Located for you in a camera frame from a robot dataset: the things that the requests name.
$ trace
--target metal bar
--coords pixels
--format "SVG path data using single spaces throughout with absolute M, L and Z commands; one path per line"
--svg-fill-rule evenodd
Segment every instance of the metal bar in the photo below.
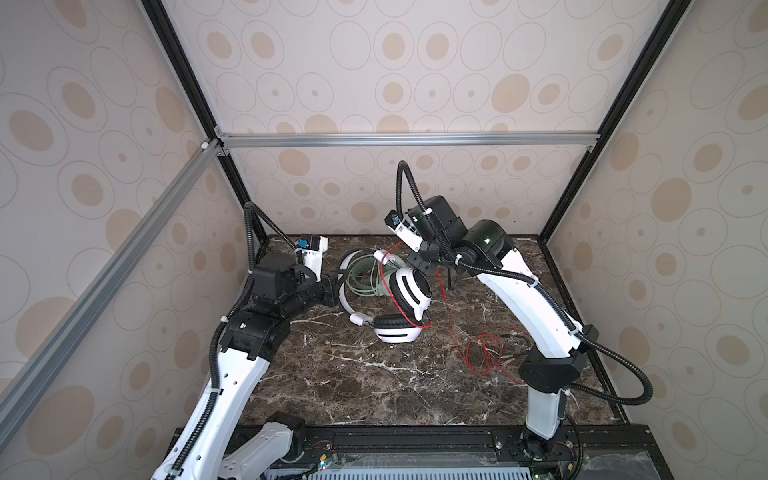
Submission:
M 656 64 L 656 60 L 658 60 L 661 52 L 664 50 L 664 46 L 667 44 L 670 36 L 680 24 L 680 20 L 685 15 L 690 3 L 691 0 L 670 0 L 667 4 L 664 13 L 661 14 L 659 22 L 656 24 L 656 27 L 654 27 L 650 37 L 648 37 L 648 41 L 645 42 L 643 51 L 640 53 L 640 56 L 637 57 L 634 67 L 632 67 L 632 70 L 629 72 L 627 80 L 624 82 L 624 85 L 622 85 L 621 90 L 619 90 L 616 100 L 614 100 L 611 109 L 608 111 L 603 123 L 598 129 L 600 139 L 595 144 L 594 148 L 587 151 L 584 158 L 581 159 L 581 163 L 576 168 L 573 177 L 571 177 L 571 181 L 568 182 L 568 186 L 560 196 L 558 204 L 555 205 L 552 214 L 544 225 L 544 229 L 539 234 L 545 243 L 552 237 L 560 220 L 562 220 L 563 216 L 568 211 L 568 207 L 571 205 L 571 202 L 581 189 L 581 185 L 592 170 L 594 162 L 598 160 L 605 145 L 611 139 L 614 131 L 621 123 L 621 119 L 624 117 L 624 114 L 629 109 L 648 74 L 650 74 L 650 71 Z
M 565 286 L 563 277 L 560 275 L 560 270 L 558 270 L 558 266 L 555 264 L 554 259 L 552 258 L 549 247 L 547 247 L 547 244 L 541 239 L 541 237 L 539 237 L 537 241 L 538 246 L 541 249 L 541 255 L 544 257 L 544 261 L 549 267 L 549 271 L 552 274 L 552 278 L 554 279 L 554 284 L 560 291 L 560 296 L 563 297 L 565 309 L 572 317 L 578 320 L 579 323 L 583 324 L 584 321 L 578 314 L 578 310 L 576 310 L 576 304 L 571 298 L 571 294 L 568 292 L 568 288 Z M 595 376 L 597 376 L 598 380 L 600 380 L 600 385 L 603 387 L 603 391 L 609 392 L 613 396 L 618 396 L 616 389 L 614 388 L 614 384 L 611 381 L 611 377 L 608 376 L 608 372 L 605 370 L 605 365 L 603 365 L 603 362 L 600 360 L 600 356 L 594 350 L 590 349 L 587 353 L 587 357 L 592 364 Z M 616 419 L 621 420 L 624 424 L 630 423 L 627 412 L 624 410 L 622 405 L 614 402 L 608 402 L 608 405 L 611 407 L 611 412 L 613 412 Z
M 161 0 L 141 0 L 144 10 L 147 13 L 150 23 L 154 27 L 157 33 L 157 38 L 165 49 L 165 53 L 168 56 L 170 64 L 176 71 L 176 76 L 187 93 L 187 98 L 192 104 L 197 118 L 200 120 L 200 124 L 203 126 L 205 134 L 209 138 L 219 138 L 220 130 L 217 127 L 216 118 L 212 113 L 208 102 L 205 99 L 200 83 L 197 81 L 197 77 L 192 69 L 192 64 L 187 58 L 187 54 L 184 53 L 184 47 L 181 44 L 174 26 L 170 21 L 170 17 L 163 6 Z M 245 187 L 243 178 L 240 176 L 240 172 L 237 171 L 235 163 L 232 161 L 228 151 L 224 151 L 219 156 L 219 163 L 221 164 L 224 174 L 227 176 L 232 190 L 234 190 L 237 199 L 240 201 L 240 205 L 245 205 L 247 201 L 250 201 L 248 190 Z M 257 218 L 253 222 L 253 229 L 256 233 L 256 237 L 259 240 L 259 248 L 266 249 L 266 245 L 270 239 L 266 235 L 264 225 L 261 223 L 261 219 Z
M 404 147 L 438 145 L 595 145 L 594 131 L 445 132 L 402 134 L 226 134 L 226 148 Z
M 118 249 L 91 282 L 88 290 L 70 308 L 61 325 L 48 337 L 46 344 L 18 374 L 18 381 L 0 404 L 0 451 L 22 426 L 125 279 L 176 213 L 205 167 L 220 150 L 218 141 L 211 140 L 205 150 L 199 150 L 187 162 L 174 182 L 134 228 L 127 242 Z

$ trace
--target small red wire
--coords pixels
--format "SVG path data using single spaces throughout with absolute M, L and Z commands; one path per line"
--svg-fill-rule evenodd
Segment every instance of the small red wire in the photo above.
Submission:
M 515 382 L 519 385 L 523 385 L 524 383 L 520 380 L 517 380 L 509 375 L 507 370 L 502 366 L 502 356 L 504 355 L 504 344 L 500 340 L 500 336 L 498 335 L 491 335 L 488 333 L 485 333 L 485 330 L 487 328 L 506 328 L 506 329 L 512 329 L 520 333 L 524 333 L 525 335 L 529 335 L 528 332 L 525 332 L 524 330 L 514 328 L 513 326 L 506 326 L 506 325 L 486 325 L 483 327 L 482 331 L 480 332 L 480 335 L 474 336 L 469 340 L 469 343 L 467 343 L 467 349 L 464 355 L 462 355 L 461 348 L 458 346 L 458 342 L 456 341 L 456 337 L 453 334 L 453 321 L 451 318 L 451 307 L 448 305 L 448 296 L 445 295 L 445 286 L 442 283 L 442 278 L 440 277 L 440 273 L 437 273 L 437 280 L 440 282 L 440 289 L 442 290 L 442 299 L 445 302 L 445 308 L 448 310 L 448 331 L 451 333 L 451 340 L 453 340 L 453 344 L 456 347 L 456 352 L 458 354 L 458 357 L 466 363 L 467 367 L 469 368 L 469 371 L 474 373 L 477 376 L 484 376 L 488 375 L 493 369 L 499 369 L 501 370 L 512 382 Z M 488 363 L 488 366 L 485 368 L 474 366 L 469 362 L 469 347 L 475 342 L 476 340 L 480 340 L 480 345 L 482 347 L 483 355 L 485 357 L 485 362 Z M 491 339 L 490 342 L 498 345 L 499 353 L 498 353 L 498 359 L 495 361 L 493 360 L 493 357 L 491 356 L 491 353 L 488 351 L 488 342 Z
M 395 302 L 395 305 L 397 305 L 397 309 L 398 309 L 398 310 L 400 310 L 400 313 L 402 313 L 402 316 L 403 316 L 403 317 L 404 317 L 406 320 L 408 320 L 408 323 L 410 323 L 411 325 L 413 325 L 414 327 L 416 327 L 416 328 L 418 328 L 418 329 L 428 329 L 430 326 L 432 326 L 432 321 L 430 320 L 430 322 L 429 322 L 429 325 L 427 325 L 427 326 L 416 325 L 414 322 L 412 322 L 412 321 L 411 321 L 411 319 L 410 319 L 410 318 L 408 318 L 408 316 L 406 315 L 406 313 L 402 311 L 402 308 L 400 308 L 400 304 L 399 304 L 399 303 L 397 303 L 397 300 L 395 300 L 395 296 L 394 296 L 394 295 L 392 295 L 392 291 L 389 289 L 389 285 L 387 285 L 387 283 L 386 283 L 386 278 L 384 277 L 384 259 L 386 258 L 386 256 L 387 256 L 387 255 L 389 255 L 389 253 L 390 253 L 390 252 L 392 252 L 392 250 L 394 250 L 395 248 L 397 248 L 397 247 L 399 247 L 399 246 L 401 246 L 401 245 L 402 245 L 402 242 L 398 243 L 397 245 L 395 245 L 394 247 L 390 248 L 390 249 L 387 251 L 387 253 L 386 253 L 386 254 L 384 255 L 384 257 L 382 258 L 382 261 L 381 261 L 381 263 L 379 264 L 379 272 L 380 272 L 380 273 L 381 273 L 381 275 L 382 275 L 382 280 L 384 281 L 384 286 L 386 287 L 386 291 L 389 293 L 389 296 L 391 296 L 391 297 L 392 297 L 392 301 L 393 301 L 393 302 Z

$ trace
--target wall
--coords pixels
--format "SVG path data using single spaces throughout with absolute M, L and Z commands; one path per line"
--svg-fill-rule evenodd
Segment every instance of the wall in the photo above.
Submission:
M 221 128 L 290 134 L 595 130 L 666 1 L 164 4 Z M 290 233 L 385 233 L 381 217 L 365 219 L 392 208 L 388 162 L 406 159 L 417 176 L 427 175 L 421 183 L 463 211 L 492 215 L 506 208 L 496 218 L 510 233 L 530 234 L 541 231 L 571 176 L 568 165 L 584 153 L 575 147 L 548 157 L 554 150 L 489 145 L 238 154 L 241 176 L 252 179 L 251 197 L 280 202 L 291 220 L 273 209 L 275 221 Z M 425 154 L 429 167 L 418 168 Z M 529 167 L 518 170 L 516 160 L 526 156 Z M 350 169 L 350 162 L 361 166 Z M 298 163 L 308 167 L 291 169 Z M 338 193 L 325 192 L 324 181 Z M 299 183 L 305 194 L 294 189 Z M 443 192 L 442 183 L 454 190 Z M 368 190 L 353 192 L 353 184 Z
M 242 210 L 208 167 L 2 452 L 0 479 L 149 478 L 246 268 Z
M 3 2 L 0 390 L 199 147 L 131 0 Z
M 697 2 L 550 242 L 679 480 L 768 469 L 767 42 L 764 0 Z

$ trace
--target silver horizontal bar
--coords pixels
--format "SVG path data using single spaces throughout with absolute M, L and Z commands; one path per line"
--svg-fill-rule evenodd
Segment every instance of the silver horizontal bar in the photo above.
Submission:
M 445 132 L 404 134 L 225 134 L 225 148 L 429 147 L 438 145 L 594 145 L 596 131 Z
M 212 140 L 205 150 L 198 150 L 187 162 L 173 183 L 134 228 L 128 240 L 101 269 L 85 293 L 80 295 L 47 342 L 16 376 L 0 403 L 0 452 L 24 423 L 56 375 L 64 368 L 125 279 L 174 215 L 182 200 L 187 197 L 205 167 L 219 152 L 221 147 Z

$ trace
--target white headphones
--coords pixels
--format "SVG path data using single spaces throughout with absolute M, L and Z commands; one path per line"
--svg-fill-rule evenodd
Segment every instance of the white headphones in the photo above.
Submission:
M 371 249 L 359 249 L 349 252 L 339 265 L 339 270 L 346 270 L 350 263 L 359 253 L 370 253 Z M 392 292 L 392 296 L 395 297 L 400 308 L 406 315 L 411 316 L 415 321 L 409 321 L 402 313 L 397 311 L 396 313 L 388 313 L 384 315 L 378 315 L 376 318 L 366 315 L 365 313 L 356 312 L 346 299 L 344 293 L 344 286 L 346 283 L 342 283 L 339 287 L 339 302 L 341 303 L 345 312 L 349 314 L 349 321 L 355 325 L 371 325 L 373 326 L 374 333 L 384 343 L 407 343 L 412 342 L 422 332 L 421 328 L 413 326 L 412 323 L 423 323 L 424 312 L 429 308 L 429 304 L 432 301 L 431 292 L 429 290 L 429 284 L 426 282 L 424 276 L 418 270 L 414 270 L 410 266 L 404 266 L 399 257 L 393 254 L 386 255 L 385 250 L 377 250 L 373 253 L 373 256 L 386 265 L 387 263 L 394 263 L 395 265 L 402 264 L 396 271 L 390 273 L 388 277 L 389 289 Z

